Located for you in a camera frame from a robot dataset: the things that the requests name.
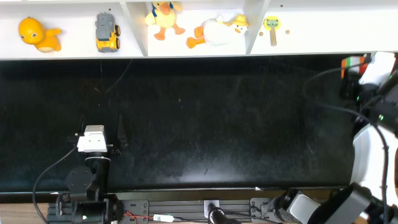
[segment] wooden handle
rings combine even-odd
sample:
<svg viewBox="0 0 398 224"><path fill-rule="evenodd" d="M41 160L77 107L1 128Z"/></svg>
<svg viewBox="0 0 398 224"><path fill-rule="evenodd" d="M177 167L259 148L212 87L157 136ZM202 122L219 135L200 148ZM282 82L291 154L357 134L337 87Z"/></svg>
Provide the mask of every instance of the wooden handle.
<svg viewBox="0 0 398 224"><path fill-rule="evenodd" d="M276 32L275 28L271 28L269 31L269 34L271 36L271 46L275 47L276 46Z"/></svg>

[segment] toy truck wheel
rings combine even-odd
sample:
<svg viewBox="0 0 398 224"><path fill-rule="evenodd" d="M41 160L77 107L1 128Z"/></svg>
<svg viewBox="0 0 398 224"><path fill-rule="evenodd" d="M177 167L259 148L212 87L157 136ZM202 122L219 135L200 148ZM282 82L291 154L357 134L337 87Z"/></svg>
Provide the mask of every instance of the toy truck wheel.
<svg viewBox="0 0 398 224"><path fill-rule="evenodd" d="M120 27L118 25L114 26L114 31L115 31L115 34L119 37L121 33L120 33Z"/></svg>
<svg viewBox="0 0 398 224"><path fill-rule="evenodd" d="M117 49L120 48L120 40L119 40L119 38L116 38L116 48Z"/></svg>

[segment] duck toy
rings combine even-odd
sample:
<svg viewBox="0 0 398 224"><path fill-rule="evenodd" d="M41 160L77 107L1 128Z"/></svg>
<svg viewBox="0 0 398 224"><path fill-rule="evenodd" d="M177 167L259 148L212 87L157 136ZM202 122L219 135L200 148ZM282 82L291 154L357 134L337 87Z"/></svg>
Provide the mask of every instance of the duck toy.
<svg viewBox="0 0 398 224"><path fill-rule="evenodd" d="M40 52L61 50L57 38L57 34L61 33L60 29L46 29L38 20L28 17L21 21L18 31L23 42L34 45Z"/></svg>
<svg viewBox="0 0 398 224"><path fill-rule="evenodd" d="M210 46L231 44L241 39L248 31L248 27L249 24L246 21L246 17L242 14L238 15L230 23L225 22L222 16L218 16L216 19L206 21L203 26L195 28L196 38L189 37L187 45L192 49L198 44L204 43Z"/></svg>
<svg viewBox="0 0 398 224"><path fill-rule="evenodd" d="M159 33L154 37L158 40L165 40L165 33L168 28L173 28L175 34L180 35L185 32L185 29L176 24L177 14L182 11L182 6L179 2L152 2L152 12L148 14L145 22L148 26L157 24L160 27Z"/></svg>

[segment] duck beak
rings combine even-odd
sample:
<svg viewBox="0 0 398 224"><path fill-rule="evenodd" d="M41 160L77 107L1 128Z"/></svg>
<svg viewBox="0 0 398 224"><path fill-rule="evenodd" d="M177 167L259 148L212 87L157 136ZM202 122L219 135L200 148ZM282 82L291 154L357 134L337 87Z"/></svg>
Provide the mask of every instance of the duck beak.
<svg viewBox="0 0 398 224"><path fill-rule="evenodd" d="M170 10L171 10L170 5L167 4L167 2L162 3L162 4L160 5L160 11L161 11L163 14L169 15L169 14L170 14Z"/></svg>

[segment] black table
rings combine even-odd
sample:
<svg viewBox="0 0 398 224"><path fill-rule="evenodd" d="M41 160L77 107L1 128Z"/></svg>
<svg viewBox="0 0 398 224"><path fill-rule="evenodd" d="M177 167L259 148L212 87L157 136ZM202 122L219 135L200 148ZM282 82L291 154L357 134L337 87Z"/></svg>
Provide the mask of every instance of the black table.
<svg viewBox="0 0 398 224"><path fill-rule="evenodd" d="M0 63L0 192L29 192L71 148L85 115L108 143L119 115L130 150L112 157L109 190L332 187L354 161L350 115L305 101L303 82L345 55ZM340 74L310 92L338 99ZM77 152L38 191L65 190Z"/></svg>

